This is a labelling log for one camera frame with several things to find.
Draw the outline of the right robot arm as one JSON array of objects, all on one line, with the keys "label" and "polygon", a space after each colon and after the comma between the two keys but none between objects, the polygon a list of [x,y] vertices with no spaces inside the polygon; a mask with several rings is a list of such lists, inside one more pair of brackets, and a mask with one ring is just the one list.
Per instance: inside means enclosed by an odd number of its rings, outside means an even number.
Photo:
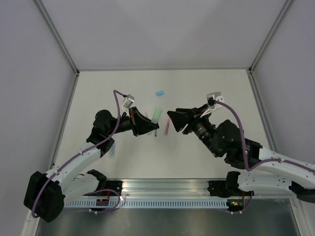
[{"label": "right robot arm", "polygon": [[239,117],[237,124],[227,119],[215,126],[209,122],[206,106],[177,108],[167,114],[177,132],[194,133],[214,157],[224,157],[225,163],[236,169],[226,176],[224,197],[270,191],[314,203],[315,166],[246,139]]}]

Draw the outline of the pink highlighter pen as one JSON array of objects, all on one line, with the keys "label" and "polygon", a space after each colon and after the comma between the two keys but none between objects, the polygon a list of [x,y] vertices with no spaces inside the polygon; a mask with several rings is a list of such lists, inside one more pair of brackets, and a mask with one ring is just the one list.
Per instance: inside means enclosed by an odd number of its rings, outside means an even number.
[{"label": "pink highlighter pen", "polygon": [[165,128],[165,132],[164,132],[165,136],[168,135],[169,126],[170,126],[170,118],[168,118],[167,123],[166,123],[166,128]]}]

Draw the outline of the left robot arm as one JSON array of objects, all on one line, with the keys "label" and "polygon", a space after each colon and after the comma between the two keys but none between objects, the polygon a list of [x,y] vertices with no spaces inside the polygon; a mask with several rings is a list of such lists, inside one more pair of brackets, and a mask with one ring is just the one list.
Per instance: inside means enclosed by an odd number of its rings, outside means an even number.
[{"label": "left robot arm", "polygon": [[97,170],[88,171],[82,178],[78,175],[111,149],[114,134],[131,130],[137,137],[150,133],[159,128],[160,115],[161,109],[157,109],[152,118],[147,118],[136,107],[117,118],[108,110],[97,112],[91,134],[76,155],[45,173],[31,175],[24,206],[31,210],[32,217],[49,223],[73,200],[90,193],[103,195],[107,190],[105,175]]}]

